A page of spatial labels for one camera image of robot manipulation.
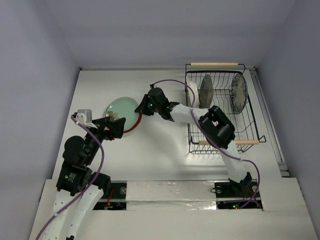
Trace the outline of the red teal plate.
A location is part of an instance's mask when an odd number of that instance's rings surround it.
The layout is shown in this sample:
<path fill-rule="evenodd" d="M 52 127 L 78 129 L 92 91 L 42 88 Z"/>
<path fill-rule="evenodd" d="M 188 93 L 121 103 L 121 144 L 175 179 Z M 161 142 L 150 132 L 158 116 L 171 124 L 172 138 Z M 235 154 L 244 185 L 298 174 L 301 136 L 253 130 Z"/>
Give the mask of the red teal plate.
<path fill-rule="evenodd" d="M 133 130 L 140 124 L 141 120 L 142 120 L 142 114 L 140 113 L 140 114 L 138 115 L 138 119 L 137 119 L 137 121 L 134 123 L 134 125 L 133 125 L 132 127 L 130 127 L 129 129 L 124 130 L 123 133 L 126 134 L 126 133 L 129 133 L 129 132 L 133 131 Z"/>

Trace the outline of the green glass plate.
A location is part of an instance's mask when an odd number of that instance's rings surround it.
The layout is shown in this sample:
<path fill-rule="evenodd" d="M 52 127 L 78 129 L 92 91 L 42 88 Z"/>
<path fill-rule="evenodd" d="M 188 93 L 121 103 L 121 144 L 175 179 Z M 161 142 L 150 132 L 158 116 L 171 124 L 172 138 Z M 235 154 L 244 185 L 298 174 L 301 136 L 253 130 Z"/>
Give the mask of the green glass plate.
<path fill-rule="evenodd" d="M 125 118 L 124 131 L 132 127 L 138 119 L 135 113 L 138 103 L 131 97 L 119 97 L 114 100 L 105 110 L 104 115 L 112 119 Z"/>

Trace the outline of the white deep plate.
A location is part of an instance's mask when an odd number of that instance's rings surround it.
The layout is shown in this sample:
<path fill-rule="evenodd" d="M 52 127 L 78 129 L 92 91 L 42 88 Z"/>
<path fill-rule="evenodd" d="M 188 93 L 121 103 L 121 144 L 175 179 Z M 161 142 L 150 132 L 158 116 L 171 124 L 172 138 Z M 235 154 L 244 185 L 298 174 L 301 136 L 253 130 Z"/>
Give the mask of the white deep plate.
<path fill-rule="evenodd" d="M 187 80 L 187 84 L 189 86 L 188 93 L 189 93 L 190 106 L 193 106 L 194 108 L 198 108 L 200 105 L 200 102 L 199 102 L 199 93 L 198 93 L 197 84 L 190 80 Z"/>

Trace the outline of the grey reindeer plate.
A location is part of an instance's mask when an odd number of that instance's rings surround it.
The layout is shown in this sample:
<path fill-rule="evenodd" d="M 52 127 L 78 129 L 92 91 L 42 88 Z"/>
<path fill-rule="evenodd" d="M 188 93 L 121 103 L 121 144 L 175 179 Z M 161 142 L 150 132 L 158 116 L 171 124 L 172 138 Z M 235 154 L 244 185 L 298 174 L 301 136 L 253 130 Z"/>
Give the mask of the grey reindeer plate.
<path fill-rule="evenodd" d="M 213 100 L 214 88 L 212 78 L 206 74 L 199 89 L 199 106 L 201 109 L 209 109 Z"/>

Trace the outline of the blue floral plate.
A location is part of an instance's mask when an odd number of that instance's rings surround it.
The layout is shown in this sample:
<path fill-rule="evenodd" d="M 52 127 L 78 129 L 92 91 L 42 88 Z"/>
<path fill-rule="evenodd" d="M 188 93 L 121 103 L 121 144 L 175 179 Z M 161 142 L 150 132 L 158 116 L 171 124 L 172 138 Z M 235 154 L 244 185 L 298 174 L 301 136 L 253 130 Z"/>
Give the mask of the blue floral plate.
<path fill-rule="evenodd" d="M 231 82 L 230 102 L 235 115 L 242 113 L 248 100 L 248 86 L 242 73 L 237 73 Z"/>

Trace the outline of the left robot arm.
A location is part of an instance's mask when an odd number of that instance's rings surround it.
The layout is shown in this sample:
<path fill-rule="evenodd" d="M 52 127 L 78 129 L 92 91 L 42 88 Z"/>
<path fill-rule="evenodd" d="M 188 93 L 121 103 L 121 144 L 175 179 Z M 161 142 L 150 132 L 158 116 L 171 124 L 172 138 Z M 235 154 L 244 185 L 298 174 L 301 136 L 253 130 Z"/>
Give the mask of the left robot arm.
<path fill-rule="evenodd" d="M 103 141 L 123 136 L 126 119 L 107 116 L 92 120 L 78 112 L 71 116 L 71 120 L 85 130 L 86 135 L 72 136 L 64 144 L 54 215 L 43 236 L 45 240 L 75 240 L 98 201 L 110 198 L 114 191 L 110 176 L 101 173 L 103 162 L 97 171 L 92 171 L 89 166 L 98 151 L 105 156 Z"/>

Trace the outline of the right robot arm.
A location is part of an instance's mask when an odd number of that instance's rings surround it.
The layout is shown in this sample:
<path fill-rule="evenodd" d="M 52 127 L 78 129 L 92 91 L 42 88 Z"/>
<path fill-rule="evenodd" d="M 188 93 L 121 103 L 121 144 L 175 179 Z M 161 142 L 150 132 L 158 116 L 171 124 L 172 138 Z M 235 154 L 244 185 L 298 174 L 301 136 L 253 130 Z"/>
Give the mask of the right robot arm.
<path fill-rule="evenodd" d="M 169 101 L 161 88 L 152 88 L 134 110 L 138 114 L 159 114 L 164 120 L 195 125 L 207 142 L 220 153 L 228 172 L 230 190 L 237 197 L 249 197 L 252 176 L 241 159 L 235 141 L 235 127 L 224 112 L 213 106 L 209 109 L 194 108 Z"/>

